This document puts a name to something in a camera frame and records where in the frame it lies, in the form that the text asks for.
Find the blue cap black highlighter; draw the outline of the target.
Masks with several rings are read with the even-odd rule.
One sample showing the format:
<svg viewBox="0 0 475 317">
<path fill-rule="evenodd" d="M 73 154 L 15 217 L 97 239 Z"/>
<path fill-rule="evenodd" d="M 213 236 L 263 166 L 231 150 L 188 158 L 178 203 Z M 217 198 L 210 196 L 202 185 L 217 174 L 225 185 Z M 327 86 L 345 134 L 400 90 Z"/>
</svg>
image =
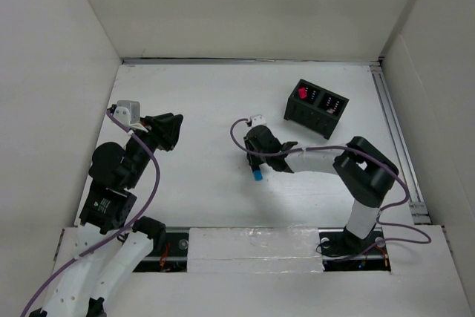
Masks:
<svg viewBox="0 0 475 317">
<path fill-rule="evenodd" d="M 251 170 L 255 181 L 261 181 L 263 179 L 263 175 L 259 165 L 251 165 Z"/>
</svg>

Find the pink cap black highlighter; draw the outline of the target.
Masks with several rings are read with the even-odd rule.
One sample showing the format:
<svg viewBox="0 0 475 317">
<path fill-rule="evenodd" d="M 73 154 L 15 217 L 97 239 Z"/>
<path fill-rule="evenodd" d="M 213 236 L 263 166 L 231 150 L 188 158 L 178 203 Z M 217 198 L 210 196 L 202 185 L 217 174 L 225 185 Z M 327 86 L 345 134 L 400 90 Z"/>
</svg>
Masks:
<svg viewBox="0 0 475 317">
<path fill-rule="evenodd" d="M 307 90 L 306 90 L 306 88 L 299 88 L 299 89 L 298 89 L 298 97 L 299 97 L 299 99 L 301 99 L 301 100 L 307 98 Z"/>
</svg>

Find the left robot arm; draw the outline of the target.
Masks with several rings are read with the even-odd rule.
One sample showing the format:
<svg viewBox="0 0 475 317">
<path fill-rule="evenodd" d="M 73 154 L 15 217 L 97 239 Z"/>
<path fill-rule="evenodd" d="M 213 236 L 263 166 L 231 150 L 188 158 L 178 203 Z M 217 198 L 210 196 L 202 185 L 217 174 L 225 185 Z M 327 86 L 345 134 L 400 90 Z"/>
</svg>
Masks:
<svg viewBox="0 0 475 317">
<path fill-rule="evenodd" d="M 137 200 L 131 190 L 149 163 L 158 167 L 156 150 L 174 149 L 183 115 L 141 117 L 121 105 L 106 114 L 130 138 L 125 146 L 107 142 L 94 150 L 71 259 L 38 288 L 23 316 L 106 316 L 140 262 L 169 251 L 164 223 L 143 209 L 128 215 Z"/>
</svg>

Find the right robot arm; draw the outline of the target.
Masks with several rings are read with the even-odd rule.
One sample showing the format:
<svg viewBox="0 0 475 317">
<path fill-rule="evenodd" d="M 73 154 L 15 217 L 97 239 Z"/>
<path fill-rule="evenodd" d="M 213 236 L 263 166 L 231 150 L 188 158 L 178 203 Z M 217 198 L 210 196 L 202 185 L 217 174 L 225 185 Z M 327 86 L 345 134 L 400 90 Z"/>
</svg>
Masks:
<svg viewBox="0 0 475 317">
<path fill-rule="evenodd" d="M 318 172 L 341 179 L 354 202 L 350 218 L 335 245 L 359 253 L 370 244 L 370 233 L 388 191 L 399 170 L 363 137 L 354 137 L 341 152 L 306 152 L 297 142 L 281 143 L 265 125 L 251 128 L 243 138 L 250 166 L 266 164 L 285 173 Z"/>
</svg>

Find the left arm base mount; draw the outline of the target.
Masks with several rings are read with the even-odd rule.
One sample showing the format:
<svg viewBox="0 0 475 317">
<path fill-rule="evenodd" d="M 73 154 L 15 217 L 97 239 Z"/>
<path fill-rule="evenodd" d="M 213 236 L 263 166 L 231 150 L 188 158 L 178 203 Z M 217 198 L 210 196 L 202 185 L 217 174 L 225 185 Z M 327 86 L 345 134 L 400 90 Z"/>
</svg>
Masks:
<svg viewBox="0 0 475 317">
<path fill-rule="evenodd" d="M 189 250 L 189 228 L 171 228 L 158 220 L 141 217 L 118 240 L 125 245 L 135 232 L 145 233 L 153 240 L 152 250 L 137 263 L 133 272 L 186 272 Z"/>
</svg>

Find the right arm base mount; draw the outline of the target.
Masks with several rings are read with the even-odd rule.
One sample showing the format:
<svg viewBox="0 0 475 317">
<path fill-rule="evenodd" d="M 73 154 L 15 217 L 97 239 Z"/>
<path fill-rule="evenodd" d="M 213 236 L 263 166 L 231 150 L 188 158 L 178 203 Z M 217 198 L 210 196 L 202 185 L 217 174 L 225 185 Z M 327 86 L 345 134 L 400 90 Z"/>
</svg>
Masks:
<svg viewBox="0 0 475 317">
<path fill-rule="evenodd" d="M 365 240 L 353 240 L 342 231 L 324 231 L 315 251 L 322 256 L 325 272 L 391 271 L 385 245 L 367 250 L 383 239 L 382 231 L 373 231 Z"/>
</svg>

